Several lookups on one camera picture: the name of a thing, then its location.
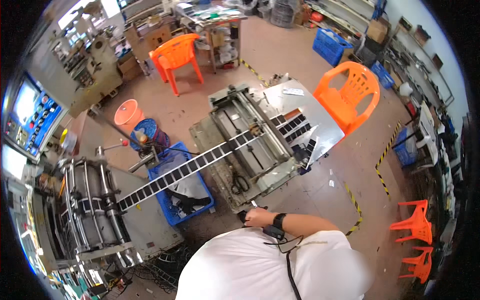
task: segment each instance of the orange plastic chair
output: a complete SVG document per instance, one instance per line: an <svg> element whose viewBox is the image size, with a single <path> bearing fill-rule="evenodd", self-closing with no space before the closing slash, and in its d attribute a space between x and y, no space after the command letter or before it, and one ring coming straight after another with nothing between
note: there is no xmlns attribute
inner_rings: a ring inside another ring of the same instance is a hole
<svg viewBox="0 0 480 300"><path fill-rule="evenodd" d="M170 82L173 93L177 96L179 96L179 93L175 76L173 75L173 70L176 68L191 62L198 79L200 79L200 83L204 83L204 78L198 68L195 51L193 49L193 41L197 38L200 38L200 36L195 33L178 36L148 53L160 73L163 82Z"/></svg>
<svg viewBox="0 0 480 300"><path fill-rule="evenodd" d="M330 80L346 70L349 70L349 75L343 87L340 90L329 88ZM369 94L373 94L372 101L367 109L358 115L355 107ZM359 63L346 61L325 73L313 96L347 136L370 117L380 99L380 87L375 75L369 69Z"/></svg>
<svg viewBox="0 0 480 300"><path fill-rule="evenodd" d="M396 239L395 241L405 241L419 239L432 244L432 224L427 220L427 200L400 202L398 205L416 205L412 216L407 220L393 223L390 225L390 230L410 229L411 236Z"/></svg>
<svg viewBox="0 0 480 300"><path fill-rule="evenodd" d="M408 270L413 272L413 274L400 275L398 278L407 278L407 277L418 277L420 278L420 283L425 283L427 281L428 275L430 275L430 270L432 268L432 251L433 247L412 247L415 250L423 251L420 256L417 257L408 257L403 258L402 262L406 264L414 264L415 266L409 266Z"/></svg>

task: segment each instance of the paper scrap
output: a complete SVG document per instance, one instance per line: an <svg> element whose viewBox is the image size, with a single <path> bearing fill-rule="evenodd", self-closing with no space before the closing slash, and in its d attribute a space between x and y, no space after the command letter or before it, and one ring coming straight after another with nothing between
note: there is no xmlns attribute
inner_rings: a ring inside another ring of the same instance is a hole
<svg viewBox="0 0 480 300"><path fill-rule="evenodd" d="M284 88L283 93L288 95L305 96L303 90L299 88Z"/></svg>

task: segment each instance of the blue plastic crate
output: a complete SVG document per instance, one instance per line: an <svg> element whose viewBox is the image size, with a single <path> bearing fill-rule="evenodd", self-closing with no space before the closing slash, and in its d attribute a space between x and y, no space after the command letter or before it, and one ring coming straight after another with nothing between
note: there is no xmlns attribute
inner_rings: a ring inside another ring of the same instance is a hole
<svg viewBox="0 0 480 300"><path fill-rule="evenodd" d="M333 33L333 35L338 39L338 42L327 35L327 33L323 32L321 28L318 28L317 36L313 41L313 50L320 54L320 56L323 57L329 64L336 67L342 58L343 50L346 48L353 48L353 46L332 30L324 30Z"/></svg>
<svg viewBox="0 0 480 300"><path fill-rule="evenodd" d="M178 143L174 144L171 148L188 151L188 149L185 147L185 145L182 142L178 142ZM161 171L160 167L163 164L165 164L166 162L173 160L174 156L176 156L176 155L183 156L185 161L188 161L192 158L190 153L175 151L175 150L171 150L171 149L165 149L165 151L163 151L162 153L160 153L158 155L158 158L160 159L160 165L156 166L155 168L152 168L152 169L148 170L148 178L150 180L153 180L153 179L167 173L168 170ZM196 172L196 174L192 174L191 176L198 176L198 179L200 180L200 183L203 185L208 197L210 198L210 203L205 205L205 207L197 210L196 212L191 213L190 215L187 215L184 218L180 218L180 216L178 214L178 208L172 204L171 197L168 196L165 191L158 192L156 194L156 198L158 199L158 203L160 203L160 206L162 207L165 218L167 219L168 223L171 226L175 226L180 222L188 220L191 217L200 214L201 212L209 209L210 207L212 207L214 205L214 199L213 199L211 193L208 191L207 185L205 184L204 179L202 178L202 175L200 175L200 172Z"/></svg>
<svg viewBox="0 0 480 300"><path fill-rule="evenodd" d="M396 138L396 143L404 140L406 137L407 137L407 129L404 128L398 134L398 137ZM410 153L407 150L407 146L405 145L405 143L398 145L393 150L395 151L396 157L398 157L398 160L400 161L400 164L402 165L402 167L411 165L417 161L418 152L415 151L413 153Z"/></svg>
<svg viewBox="0 0 480 300"><path fill-rule="evenodd" d="M371 67L371 71L378 76L378 81L384 88L391 88L395 83L393 78L378 60Z"/></svg>

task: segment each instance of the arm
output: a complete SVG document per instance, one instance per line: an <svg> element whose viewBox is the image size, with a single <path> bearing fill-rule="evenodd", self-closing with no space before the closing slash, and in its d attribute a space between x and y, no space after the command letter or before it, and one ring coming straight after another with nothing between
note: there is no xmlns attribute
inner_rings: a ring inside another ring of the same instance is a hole
<svg viewBox="0 0 480 300"><path fill-rule="evenodd" d="M250 210L245 217L245 225L252 227L265 227L273 224L273 219L278 213L271 213L257 207ZM283 218L283 230L293 236L307 237L322 230L339 230L337 226L327 219L318 216L287 214Z"/></svg>

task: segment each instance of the window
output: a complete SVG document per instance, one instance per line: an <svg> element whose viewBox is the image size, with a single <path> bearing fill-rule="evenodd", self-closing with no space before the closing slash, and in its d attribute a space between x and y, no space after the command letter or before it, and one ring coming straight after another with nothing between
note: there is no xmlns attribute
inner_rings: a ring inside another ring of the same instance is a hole
<svg viewBox="0 0 480 300"><path fill-rule="evenodd" d="M58 21L60 29L65 28L78 15L77 12L72 14L73 11L79 9L80 7L85 7L87 4L89 4L92 1L93 0L78 1L77 4L75 4L72 8L70 8L70 10ZM105 12L107 13L108 18L111 18L120 12L120 7L118 6L116 0L101 0L101 2ZM83 15L84 19L88 17L89 17L88 14Z"/></svg>

